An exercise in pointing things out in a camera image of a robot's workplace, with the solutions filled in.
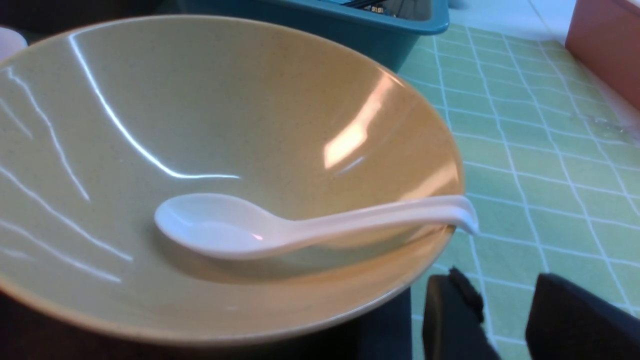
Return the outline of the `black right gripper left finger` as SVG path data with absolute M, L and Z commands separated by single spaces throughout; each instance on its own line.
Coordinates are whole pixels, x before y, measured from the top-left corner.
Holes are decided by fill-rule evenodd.
M 458 269 L 426 284 L 422 341 L 426 360 L 499 360 L 483 329 L 484 300 Z

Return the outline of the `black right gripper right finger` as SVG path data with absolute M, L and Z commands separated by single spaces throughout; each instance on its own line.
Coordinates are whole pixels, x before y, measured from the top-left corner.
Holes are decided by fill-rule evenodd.
M 638 360 L 640 321 L 562 276 L 541 273 L 525 340 L 533 360 Z

